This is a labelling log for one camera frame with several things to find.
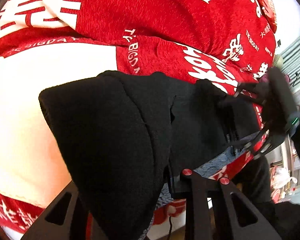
wire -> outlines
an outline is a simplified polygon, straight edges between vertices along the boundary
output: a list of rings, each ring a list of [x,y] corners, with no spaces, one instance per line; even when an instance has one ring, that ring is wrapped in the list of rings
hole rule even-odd
[[[170,223],[170,229],[169,229],[169,234],[167,237],[167,240],[170,240],[171,232],[172,232],[172,222],[171,222],[171,217],[169,217],[169,223]]]

green light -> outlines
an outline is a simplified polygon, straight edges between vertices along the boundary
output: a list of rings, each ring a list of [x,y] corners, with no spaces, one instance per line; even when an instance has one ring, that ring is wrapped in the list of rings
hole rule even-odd
[[[294,120],[294,122],[292,124],[295,124],[297,122],[297,120],[298,120],[298,117]]]

white wall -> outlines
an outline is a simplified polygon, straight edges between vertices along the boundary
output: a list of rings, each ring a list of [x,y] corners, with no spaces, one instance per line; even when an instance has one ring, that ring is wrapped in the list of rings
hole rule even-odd
[[[276,49],[280,54],[300,35],[300,6],[296,0],[273,0],[277,14],[276,41],[281,40],[281,46]]]

white plastic bag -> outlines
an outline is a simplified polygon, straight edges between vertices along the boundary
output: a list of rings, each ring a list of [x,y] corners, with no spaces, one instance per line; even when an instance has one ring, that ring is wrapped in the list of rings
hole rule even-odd
[[[284,187],[291,180],[294,183],[297,183],[297,179],[295,177],[290,177],[289,171],[285,168],[277,168],[276,174],[272,177],[272,179],[272,186],[274,189]]]

red bolt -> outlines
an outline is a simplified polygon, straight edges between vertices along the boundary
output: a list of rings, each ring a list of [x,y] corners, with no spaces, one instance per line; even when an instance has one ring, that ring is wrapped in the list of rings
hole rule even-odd
[[[186,175],[186,176],[189,176],[189,175],[192,174],[192,170],[190,170],[190,169],[184,169],[184,170],[182,171],[182,174],[183,174],[183,175]]]
[[[230,183],[230,180],[226,177],[222,177],[220,179],[220,183],[223,184],[223,185],[228,185]]]

